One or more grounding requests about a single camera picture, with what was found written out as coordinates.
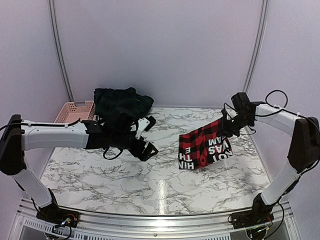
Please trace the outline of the red black plaid shirt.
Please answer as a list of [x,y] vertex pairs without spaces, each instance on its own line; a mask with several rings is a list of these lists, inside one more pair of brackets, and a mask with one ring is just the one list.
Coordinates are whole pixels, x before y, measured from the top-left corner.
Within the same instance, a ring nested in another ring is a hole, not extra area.
[[178,168],[196,170],[234,155],[227,136],[220,134],[222,119],[179,135]]

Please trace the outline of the green plaid skirt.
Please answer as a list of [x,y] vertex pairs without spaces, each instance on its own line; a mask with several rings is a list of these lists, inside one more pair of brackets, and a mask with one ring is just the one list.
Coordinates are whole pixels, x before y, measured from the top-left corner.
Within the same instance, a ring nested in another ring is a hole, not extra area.
[[140,95],[136,89],[96,88],[94,90],[95,115],[108,118],[116,108],[123,108],[139,118],[145,117],[153,106],[154,99]]

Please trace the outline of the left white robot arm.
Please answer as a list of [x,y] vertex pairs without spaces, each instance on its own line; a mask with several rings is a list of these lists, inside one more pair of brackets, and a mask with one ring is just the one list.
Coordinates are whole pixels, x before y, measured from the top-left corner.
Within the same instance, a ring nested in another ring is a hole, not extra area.
[[10,176],[36,204],[38,214],[58,223],[69,213],[59,207],[52,190],[34,174],[26,160],[26,152],[38,149],[74,148],[85,150],[110,148],[124,150],[142,162],[158,153],[142,134],[156,123],[153,116],[138,117],[118,108],[109,118],[50,123],[23,120],[12,115],[0,128],[0,171]]

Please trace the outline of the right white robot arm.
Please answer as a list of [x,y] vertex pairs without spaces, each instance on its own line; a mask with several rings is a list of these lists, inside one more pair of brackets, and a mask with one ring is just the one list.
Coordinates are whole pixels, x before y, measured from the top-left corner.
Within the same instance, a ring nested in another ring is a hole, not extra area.
[[286,106],[271,105],[266,100],[251,101],[245,92],[233,95],[231,102],[235,116],[227,118],[227,113],[223,113],[219,135],[239,136],[242,128],[254,127],[256,123],[266,125],[275,134],[267,138],[274,141],[273,156],[283,161],[282,169],[270,185],[254,198],[251,210],[231,215],[236,223],[248,219],[252,224],[258,224],[295,188],[300,178],[319,163],[320,122],[314,116],[303,116]]

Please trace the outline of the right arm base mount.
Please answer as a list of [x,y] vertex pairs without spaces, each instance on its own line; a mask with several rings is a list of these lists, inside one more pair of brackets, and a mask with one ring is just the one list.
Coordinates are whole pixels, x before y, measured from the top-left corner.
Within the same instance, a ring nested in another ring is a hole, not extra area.
[[227,220],[234,229],[241,229],[272,222],[274,215],[269,211],[254,214],[252,210],[246,210],[230,214]]

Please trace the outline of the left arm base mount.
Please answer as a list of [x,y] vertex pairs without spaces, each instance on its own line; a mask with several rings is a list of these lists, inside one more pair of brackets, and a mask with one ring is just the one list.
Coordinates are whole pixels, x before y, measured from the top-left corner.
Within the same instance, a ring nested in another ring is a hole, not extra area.
[[70,218],[70,221],[68,221],[67,224],[72,228],[76,228],[80,218],[80,213],[78,211],[60,208],[58,211],[51,211],[46,213],[44,213],[43,211],[38,211],[36,214],[36,218],[56,225],[62,223],[67,218]]

